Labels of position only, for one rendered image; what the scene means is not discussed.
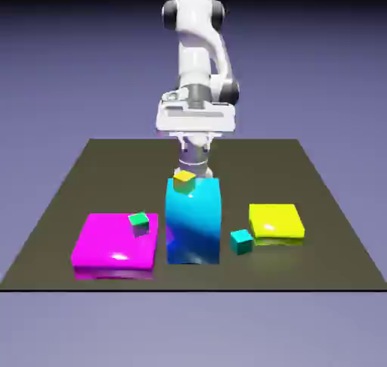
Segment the small yellow cube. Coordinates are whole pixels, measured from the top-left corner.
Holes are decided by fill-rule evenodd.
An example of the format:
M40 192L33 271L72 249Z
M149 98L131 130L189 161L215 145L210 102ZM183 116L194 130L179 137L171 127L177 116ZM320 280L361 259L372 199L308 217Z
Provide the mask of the small yellow cube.
M196 185L197 175L187 170L176 170L172 177L173 188L176 192L190 194Z

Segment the large magenta box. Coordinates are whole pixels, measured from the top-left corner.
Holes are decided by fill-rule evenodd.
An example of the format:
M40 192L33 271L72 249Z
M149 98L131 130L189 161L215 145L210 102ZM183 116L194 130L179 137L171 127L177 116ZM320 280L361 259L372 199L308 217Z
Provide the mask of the large magenta box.
M159 218L142 213L144 226L130 213L91 213L71 254L77 279L152 279Z

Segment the small teal cube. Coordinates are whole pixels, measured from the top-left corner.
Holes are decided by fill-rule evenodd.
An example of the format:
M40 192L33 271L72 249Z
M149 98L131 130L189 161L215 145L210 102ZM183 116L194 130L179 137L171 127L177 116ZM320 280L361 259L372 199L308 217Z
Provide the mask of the small teal cube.
M232 251L242 255L252 251L253 238L247 229L232 231L230 233L230 245Z

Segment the large yellow box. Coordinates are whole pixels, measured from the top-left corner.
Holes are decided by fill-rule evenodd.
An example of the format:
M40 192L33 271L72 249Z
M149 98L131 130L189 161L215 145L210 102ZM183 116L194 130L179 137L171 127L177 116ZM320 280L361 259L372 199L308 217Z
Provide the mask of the large yellow box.
M256 246L304 242L305 227L294 204L250 204L249 228Z

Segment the small green cube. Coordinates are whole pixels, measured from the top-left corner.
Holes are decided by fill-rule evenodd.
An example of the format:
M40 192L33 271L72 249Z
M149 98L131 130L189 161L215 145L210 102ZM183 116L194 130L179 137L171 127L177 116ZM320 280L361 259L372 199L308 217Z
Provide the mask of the small green cube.
M128 221L135 237L140 237L149 233L150 221L145 212L128 215Z

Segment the large cyan box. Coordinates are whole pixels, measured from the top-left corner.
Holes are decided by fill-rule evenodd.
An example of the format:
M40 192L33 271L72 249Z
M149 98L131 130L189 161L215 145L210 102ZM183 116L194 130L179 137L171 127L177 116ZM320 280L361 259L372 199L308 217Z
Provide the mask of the large cyan box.
M198 178L190 192L166 186L166 256L169 264L219 264L222 203L219 180Z

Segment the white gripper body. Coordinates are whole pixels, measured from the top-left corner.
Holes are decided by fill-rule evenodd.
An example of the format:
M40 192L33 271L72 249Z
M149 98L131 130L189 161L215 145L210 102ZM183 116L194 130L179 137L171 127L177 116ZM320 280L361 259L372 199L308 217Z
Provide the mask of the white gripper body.
M161 101L156 115L159 132L233 132L235 106L204 101L204 108L191 108L188 101Z

